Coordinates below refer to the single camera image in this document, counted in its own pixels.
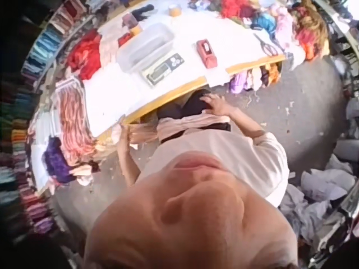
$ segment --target white shirt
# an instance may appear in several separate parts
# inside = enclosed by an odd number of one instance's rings
[[[139,180],[158,172],[176,156],[193,150],[213,154],[259,195],[279,206],[287,188],[289,169],[286,152],[272,133],[253,140],[239,133],[213,129],[184,134],[157,148]]]

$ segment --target scissors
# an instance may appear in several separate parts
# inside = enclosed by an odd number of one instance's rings
[[[253,34],[259,40],[260,46],[262,47],[262,50],[265,54],[267,54],[270,57],[277,56],[279,54],[277,49],[274,46],[261,40],[256,33],[253,33]]]

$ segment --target table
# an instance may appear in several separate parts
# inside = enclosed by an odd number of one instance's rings
[[[141,27],[146,29],[159,22],[170,27],[175,34],[173,49],[185,63],[154,88],[139,74],[122,72],[116,62],[101,68],[91,80],[84,81],[90,130],[99,142],[111,136],[112,126],[123,114],[126,115],[125,124],[129,124],[165,103],[207,85],[209,80],[224,72],[227,73],[225,82],[229,82],[231,75],[243,70],[285,60],[284,54],[268,57],[252,30],[221,18],[217,12],[193,11],[187,7],[187,0],[139,1],[135,7],[108,21],[99,32],[103,36],[111,33],[112,27],[122,23],[124,14],[149,3],[155,6],[157,13],[140,22]],[[182,8],[182,15],[174,18],[168,15],[168,6],[173,3]],[[265,31],[256,33],[263,41],[271,43]],[[208,70],[204,67],[195,48],[196,41],[201,39],[209,40],[218,59],[217,68]]]

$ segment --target tape roll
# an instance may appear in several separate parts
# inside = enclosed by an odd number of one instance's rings
[[[171,17],[177,17],[182,13],[181,6],[178,4],[170,4],[168,10]]]

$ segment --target hand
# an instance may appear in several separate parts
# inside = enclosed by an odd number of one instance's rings
[[[233,106],[226,102],[224,96],[219,96],[217,94],[206,94],[200,99],[212,107],[211,109],[205,109],[206,114],[229,116],[235,109]]]
[[[121,126],[121,134],[117,143],[117,150],[120,153],[130,152],[130,126],[123,125],[125,116],[119,119],[119,125]]]

